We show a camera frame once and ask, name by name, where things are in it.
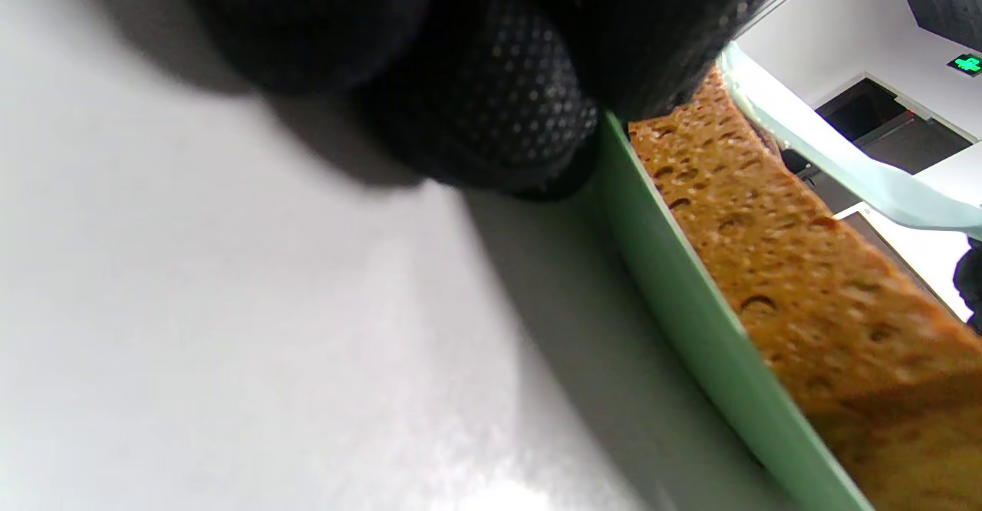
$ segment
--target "white wall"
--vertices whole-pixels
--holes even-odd
[[[906,0],[789,0],[740,36],[740,46],[818,106],[869,77],[982,140],[982,78],[946,64],[968,49],[918,28]]]

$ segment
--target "black object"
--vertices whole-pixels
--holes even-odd
[[[572,0],[433,0],[414,49],[358,102],[396,157],[438,181],[548,196],[597,124],[560,25]]]
[[[954,287],[961,295],[961,300],[972,311],[968,324],[982,336],[982,318],[978,318],[982,312],[982,242],[969,237],[968,244],[971,248],[954,267]]]
[[[598,98],[623,120],[691,99],[764,0],[582,0]]]
[[[429,0],[193,0],[226,60],[277,94],[347,91],[407,50]]]

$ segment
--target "gloved hand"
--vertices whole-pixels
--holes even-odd
[[[969,238],[968,244],[971,248],[954,267],[954,287],[972,311],[968,324],[982,336],[982,318],[979,318],[982,312],[982,242]]]
[[[350,92],[424,175],[529,199],[585,183],[600,109],[691,98],[763,0],[193,0],[264,91]]]

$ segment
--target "black glove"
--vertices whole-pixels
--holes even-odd
[[[982,336],[982,318],[978,316],[979,311],[982,311],[982,242],[969,238],[968,244],[971,249],[961,256],[954,267],[954,287],[961,295],[961,300],[972,311],[968,324]]]
[[[266,91],[353,91],[386,148],[454,186],[574,193],[598,107],[621,120],[690,99],[763,0],[193,0]]]

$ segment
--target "exit sign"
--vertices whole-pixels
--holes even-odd
[[[965,74],[971,75],[971,77],[982,74],[982,58],[975,55],[961,55],[957,59],[947,63],[947,66],[951,66],[958,71],[963,71]]]

